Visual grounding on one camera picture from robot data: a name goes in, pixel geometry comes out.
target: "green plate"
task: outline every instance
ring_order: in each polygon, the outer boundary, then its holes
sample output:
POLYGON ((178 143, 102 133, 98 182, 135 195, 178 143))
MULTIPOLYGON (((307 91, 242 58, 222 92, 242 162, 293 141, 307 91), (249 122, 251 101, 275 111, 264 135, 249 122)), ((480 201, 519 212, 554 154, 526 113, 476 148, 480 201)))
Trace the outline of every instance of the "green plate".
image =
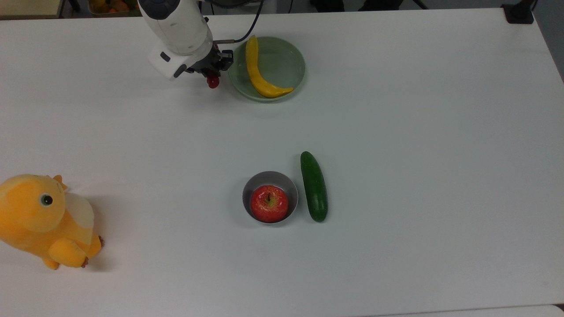
POLYGON ((258 37, 258 70, 269 83, 282 88, 292 87, 294 91, 277 97, 266 98, 259 94, 250 82, 246 68, 246 42, 233 52, 233 65, 229 68, 231 82, 249 99, 259 102, 273 102, 287 98, 296 92, 306 73, 306 63, 299 50, 283 39, 258 37))

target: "silver bowl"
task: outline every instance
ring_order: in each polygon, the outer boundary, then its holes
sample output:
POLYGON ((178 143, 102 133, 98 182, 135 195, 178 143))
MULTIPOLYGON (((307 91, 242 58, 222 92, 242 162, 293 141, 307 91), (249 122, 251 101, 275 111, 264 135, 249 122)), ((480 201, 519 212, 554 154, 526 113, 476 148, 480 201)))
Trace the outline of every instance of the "silver bowl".
POLYGON ((294 212, 294 209, 296 209, 296 206, 298 205, 298 190, 294 182, 292 182, 292 180, 289 179, 286 175, 282 173, 278 173, 277 171, 264 171, 251 177, 250 180, 245 185, 245 188, 243 189, 243 205, 245 206, 245 210, 249 213, 249 215, 260 223, 264 223, 264 224, 280 223, 288 219, 288 217, 290 217, 290 215, 294 212), (257 219, 257 217, 255 217, 253 211, 250 208, 250 199, 253 196, 253 192, 257 190, 260 186, 264 186, 264 185, 273 185, 280 188, 281 190, 284 191, 286 197, 288 198, 288 212, 286 213, 286 216, 282 218, 282 220, 280 221, 277 222, 260 221, 259 219, 257 219))

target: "yellow banana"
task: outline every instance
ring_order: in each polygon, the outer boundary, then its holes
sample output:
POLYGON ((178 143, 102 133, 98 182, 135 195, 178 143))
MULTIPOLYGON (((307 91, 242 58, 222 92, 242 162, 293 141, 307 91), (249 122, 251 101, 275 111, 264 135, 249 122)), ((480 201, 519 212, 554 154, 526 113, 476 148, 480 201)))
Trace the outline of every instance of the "yellow banana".
POLYGON ((258 41, 256 36, 251 36, 245 46, 247 72, 254 88, 259 94, 267 98, 276 98, 291 93, 294 88, 280 88, 267 82, 258 71, 258 41))

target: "cucumber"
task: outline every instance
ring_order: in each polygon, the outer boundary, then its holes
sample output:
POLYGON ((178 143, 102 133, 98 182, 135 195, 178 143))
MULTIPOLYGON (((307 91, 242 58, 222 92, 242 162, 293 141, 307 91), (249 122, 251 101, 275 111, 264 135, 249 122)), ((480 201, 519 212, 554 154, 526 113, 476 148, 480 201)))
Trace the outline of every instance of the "cucumber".
POLYGON ((327 188, 321 173, 321 168, 314 156, 304 152, 299 158, 302 168, 303 186, 306 190, 307 208, 310 216, 317 222, 322 222, 327 217, 327 188))

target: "apple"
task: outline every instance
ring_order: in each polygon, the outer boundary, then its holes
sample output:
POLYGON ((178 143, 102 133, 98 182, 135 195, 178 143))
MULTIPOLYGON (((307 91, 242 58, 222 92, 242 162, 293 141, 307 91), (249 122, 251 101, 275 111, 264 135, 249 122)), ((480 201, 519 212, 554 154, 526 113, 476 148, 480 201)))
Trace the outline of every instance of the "apple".
POLYGON ((279 187, 260 186, 253 192, 250 208, 258 220, 266 223, 278 222, 284 219, 288 212, 288 198, 279 187))

